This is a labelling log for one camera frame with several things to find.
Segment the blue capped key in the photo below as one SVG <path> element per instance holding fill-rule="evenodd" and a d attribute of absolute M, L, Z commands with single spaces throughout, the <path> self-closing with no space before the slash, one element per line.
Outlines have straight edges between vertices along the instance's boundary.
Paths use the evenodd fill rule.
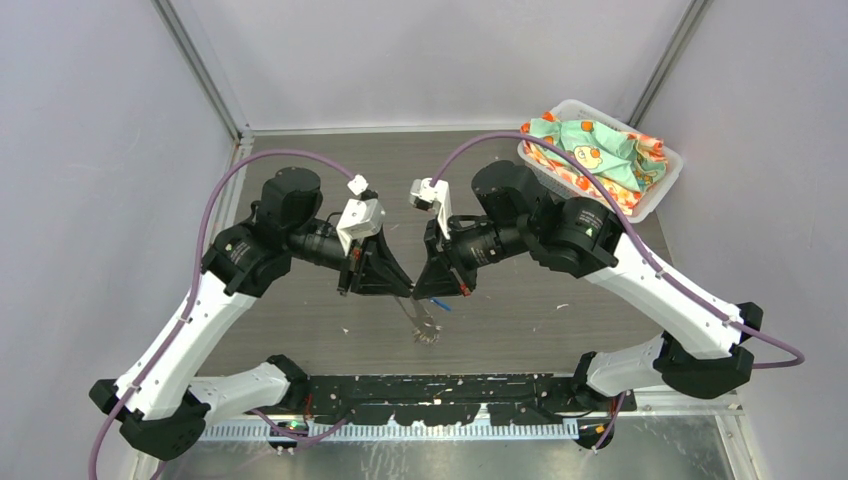
<path fill-rule="evenodd" d="M 451 312 L 451 311 L 452 311 L 452 308 L 451 308 L 448 304 L 446 304 L 445 302 L 443 302 L 442 300 L 439 300 L 439 299 L 437 299 L 437 298 L 433 298 L 433 297 L 431 297 L 431 298 L 429 298 L 429 301 L 430 301 L 432 304 L 434 304 L 434 305 L 438 306 L 439 308 L 441 308 L 441 309 L 442 309 L 442 310 L 444 310 L 444 311 L 447 311 L 447 312 Z"/>

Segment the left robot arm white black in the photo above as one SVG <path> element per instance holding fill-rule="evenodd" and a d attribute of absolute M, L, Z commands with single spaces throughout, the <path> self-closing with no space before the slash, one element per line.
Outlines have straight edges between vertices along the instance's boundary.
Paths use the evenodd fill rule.
<path fill-rule="evenodd" d="M 344 295 L 411 295 L 412 280 L 385 240 L 376 192 L 360 175 L 347 186 L 352 198 L 331 223 L 317 216 L 320 177 L 305 168 L 282 169 L 264 184 L 250 216 L 215 237 L 183 304 L 148 350 L 121 377 L 90 390 L 131 447 L 170 461 L 215 423 L 264 407 L 293 414 L 306 406 L 309 377 L 283 355 L 239 374 L 196 377 L 224 334 L 294 260 L 336 271 Z"/>

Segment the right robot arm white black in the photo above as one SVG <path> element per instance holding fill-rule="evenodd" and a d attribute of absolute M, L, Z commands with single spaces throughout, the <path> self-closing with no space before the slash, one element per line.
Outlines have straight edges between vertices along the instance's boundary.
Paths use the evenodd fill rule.
<path fill-rule="evenodd" d="M 755 358 L 745 342 L 761 327 L 759 306 L 727 303 L 673 280 L 671 267 L 610 209 L 586 197 L 553 197 L 529 167 L 491 163 L 471 188 L 482 213 L 453 215 L 447 182 L 413 182 L 411 203 L 436 214 L 425 229 L 427 261 L 414 298 L 467 296 L 482 267 L 528 254 L 618 295 L 661 328 L 642 344 L 583 354 L 570 382 L 580 408 L 596 410 L 624 391 L 661 385 L 713 399 L 750 380 Z"/>

